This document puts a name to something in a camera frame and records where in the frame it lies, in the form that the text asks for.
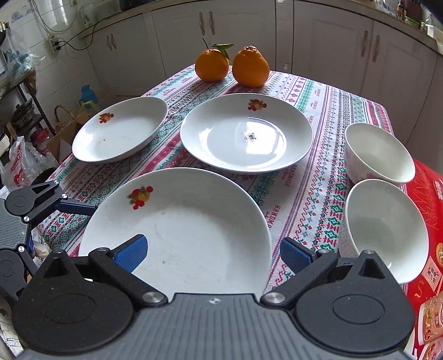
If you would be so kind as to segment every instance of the tablecloth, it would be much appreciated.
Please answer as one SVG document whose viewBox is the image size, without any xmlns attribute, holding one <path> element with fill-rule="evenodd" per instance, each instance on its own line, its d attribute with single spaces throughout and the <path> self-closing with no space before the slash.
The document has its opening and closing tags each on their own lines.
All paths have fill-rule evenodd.
<svg viewBox="0 0 443 360">
<path fill-rule="evenodd" d="M 251 92 L 270 95 L 297 107 L 314 131 L 311 151 L 297 164 L 261 175 L 232 174 L 212 168 L 183 147 L 179 130 L 195 106 L 216 96 Z M 170 77 L 144 96 L 164 99 L 169 112 L 155 138 L 130 158 L 111 164 L 87 164 L 71 154 L 50 178 L 69 197 L 100 205 L 127 181 L 162 168 L 197 167 L 220 173 L 243 187 L 260 206 L 272 236 L 272 269 L 266 291 L 284 282 L 291 271 L 280 258 L 280 240 L 290 236 L 313 249 L 337 250 L 349 181 L 344 166 L 345 129 L 367 122 L 392 132 L 379 104 L 307 78 L 271 72 L 265 86 L 240 86 L 229 71 L 216 83 L 201 81 L 194 66 Z M 51 248 L 75 256 L 88 218 L 56 211 L 39 226 Z"/>
</svg>

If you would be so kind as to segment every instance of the electrical outlet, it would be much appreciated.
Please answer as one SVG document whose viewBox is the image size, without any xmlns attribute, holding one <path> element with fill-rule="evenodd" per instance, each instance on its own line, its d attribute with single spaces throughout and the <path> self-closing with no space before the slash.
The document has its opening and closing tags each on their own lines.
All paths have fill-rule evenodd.
<svg viewBox="0 0 443 360">
<path fill-rule="evenodd" d="M 58 39 L 55 37 L 55 35 L 49 35 L 48 41 L 51 46 L 52 52 L 54 54 L 56 54 L 57 52 L 60 51 L 61 47 L 60 47 L 60 44 L 58 43 Z"/>
</svg>

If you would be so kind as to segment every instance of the white bowl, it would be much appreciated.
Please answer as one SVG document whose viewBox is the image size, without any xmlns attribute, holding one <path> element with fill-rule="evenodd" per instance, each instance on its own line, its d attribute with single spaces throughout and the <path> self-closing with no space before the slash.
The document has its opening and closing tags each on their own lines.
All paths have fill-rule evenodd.
<svg viewBox="0 0 443 360">
<path fill-rule="evenodd" d="M 351 189 L 338 237 L 340 256 L 352 258 L 374 250 L 394 278 L 406 283 L 420 275 L 428 247 L 423 217 L 398 187 L 368 179 Z"/>
<path fill-rule="evenodd" d="M 185 148 L 216 168 L 262 173 L 286 168 L 312 146 L 309 121 L 295 107 L 261 94 L 230 94 L 210 99 L 185 117 L 180 129 Z"/>
<path fill-rule="evenodd" d="M 354 184 L 364 179 L 381 179 L 400 186 L 414 179 L 411 155 L 387 131 L 356 122 L 346 128 L 345 139 L 345 167 Z"/>
<path fill-rule="evenodd" d="M 169 168 L 129 181 L 92 216 L 79 255 L 136 234 L 148 239 L 148 255 L 133 273 L 169 300 L 175 292 L 263 294 L 271 269 L 268 225 L 248 193 L 221 175 Z"/>
<path fill-rule="evenodd" d="M 72 143 L 74 156 L 86 162 L 125 159 L 144 148 L 167 115 L 167 104 L 154 97 L 119 102 L 93 116 Z"/>
</svg>

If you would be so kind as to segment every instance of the round white plate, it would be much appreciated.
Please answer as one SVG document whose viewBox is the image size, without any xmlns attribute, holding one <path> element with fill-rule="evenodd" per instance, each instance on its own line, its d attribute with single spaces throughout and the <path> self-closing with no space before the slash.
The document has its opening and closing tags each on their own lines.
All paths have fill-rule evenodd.
<svg viewBox="0 0 443 360">
<path fill-rule="evenodd" d="M 139 176 L 112 193 L 90 219 L 79 256 L 136 234 L 148 255 L 133 274 L 167 295 L 262 295 L 271 236 L 257 204 L 234 182 L 195 168 Z"/>
<path fill-rule="evenodd" d="M 306 155 L 313 139 L 311 125 L 298 109 L 249 93 L 198 105 L 183 120 L 180 136 L 197 159 L 239 173 L 288 167 Z"/>
<path fill-rule="evenodd" d="M 153 97 L 119 102 L 93 116 L 72 143 L 74 156 L 86 162 L 126 159 L 144 148 L 166 118 L 167 104 Z"/>
</svg>

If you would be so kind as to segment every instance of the green leaf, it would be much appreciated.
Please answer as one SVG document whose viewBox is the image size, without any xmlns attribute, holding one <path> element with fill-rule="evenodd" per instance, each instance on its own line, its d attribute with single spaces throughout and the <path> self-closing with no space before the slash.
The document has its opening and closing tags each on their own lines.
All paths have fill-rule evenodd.
<svg viewBox="0 0 443 360">
<path fill-rule="evenodd" d="M 212 44 L 212 47 L 217 48 L 218 50 L 221 49 L 229 49 L 230 47 L 234 46 L 235 44 Z"/>
<path fill-rule="evenodd" d="M 219 50 L 223 54 L 223 56 L 228 59 L 228 61 L 231 61 L 231 59 L 229 58 L 229 55 L 225 49 L 219 49 Z"/>
</svg>

